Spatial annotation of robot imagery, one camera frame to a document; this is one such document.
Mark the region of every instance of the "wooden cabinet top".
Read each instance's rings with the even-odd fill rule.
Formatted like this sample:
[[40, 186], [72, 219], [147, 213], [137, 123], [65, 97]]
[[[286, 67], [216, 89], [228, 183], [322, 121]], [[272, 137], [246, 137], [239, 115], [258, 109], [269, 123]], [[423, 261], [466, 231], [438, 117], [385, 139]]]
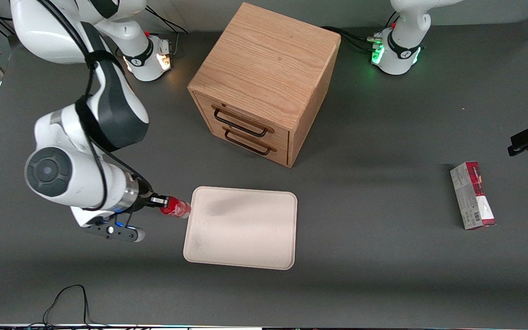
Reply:
[[294, 130], [339, 41], [244, 2], [188, 87]]

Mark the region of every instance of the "red and white box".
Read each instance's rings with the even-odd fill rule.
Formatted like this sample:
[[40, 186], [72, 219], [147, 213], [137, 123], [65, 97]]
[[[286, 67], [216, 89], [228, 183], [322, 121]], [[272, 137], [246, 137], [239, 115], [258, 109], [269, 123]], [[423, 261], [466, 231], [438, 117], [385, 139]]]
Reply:
[[463, 227], [472, 230], [494, 226], [496, 221], [484, 190], [477, 161], [467, 161], [451, 170], [457, 204], [462, 212]]

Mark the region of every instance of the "drawer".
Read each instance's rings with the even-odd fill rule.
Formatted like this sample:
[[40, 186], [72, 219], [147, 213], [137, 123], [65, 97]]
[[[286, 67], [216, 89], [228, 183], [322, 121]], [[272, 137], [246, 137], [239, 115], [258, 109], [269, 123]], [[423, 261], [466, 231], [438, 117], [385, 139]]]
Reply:
[[289, 132], [274, 125], [264, 125], [257, 119], [249, 117], [240, 109], [229, 104], [222, 103], [205, 94], [194, 92], [203, 116], [208, 125], [223, 125], [236, 132], [242, 132], [244, 136], [255, 138], [267, 146], [287, 149], [289, 144]]
[[286, 166], [288, 157], [287, 148], [271, 146], [266, 142], [262, 142], [253, 136], [249, 136], [226, 125], [218, 125], [216, 123], [211, 123], [210, 125], [211, 133], [216, 137]]

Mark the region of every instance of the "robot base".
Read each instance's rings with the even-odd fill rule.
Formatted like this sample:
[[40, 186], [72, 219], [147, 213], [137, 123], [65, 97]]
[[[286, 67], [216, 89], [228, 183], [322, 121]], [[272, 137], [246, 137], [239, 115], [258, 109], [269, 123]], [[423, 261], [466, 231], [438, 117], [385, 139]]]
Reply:
[[[389, 27], [381, 32], [375, 33], [374, 37], [387, 40], [388, 35], [391, 32], [392, 29]], [[384, 73], [388, 73], [388, 75], [402, 75], [403, 73], [409, 71], [412, 65], [417, 62], [417, 56], [419, 55], [419, 52], [421, 52], [420, 47], [415, 52], [415, 54], [409, 54], [408, 58], [400, 59], [398, 58], [396, 52], [390, 48], [388, 42], [383, 42], [372, 53], [371, 63], [379, 67]]]
[[170, 42], [167, 39], [160, 39], [157, 36], [150, 36], [149, 39], [153, 44], [153, 54], [144, 65], [136, 66], [126, 60], [127, 69], [134, 74], [136, 79], [143, 82], [155, 81], [160, 78], [164, 72], [172, 68], [172, 57], [170, 56]]

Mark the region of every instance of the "green led light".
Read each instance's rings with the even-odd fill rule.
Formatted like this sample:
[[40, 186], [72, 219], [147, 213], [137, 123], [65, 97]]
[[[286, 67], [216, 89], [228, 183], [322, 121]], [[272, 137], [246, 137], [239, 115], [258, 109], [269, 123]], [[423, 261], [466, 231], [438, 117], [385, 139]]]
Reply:
[[412, 63], [415, 64], [417, 62], [417, 58], [419, 57], [419, 53], [421, 52], [421, 47], [417, 50], [417, 53], [415, 54], [415, 59], [413, 59]]
[[374, 51], [374, 54], [372, 55], [372, 62], [374, 64], [380, 63], [380, 60], [382, 59], [382, 55], [384, 54], [384, 46], [380, 45], [378, 49]]

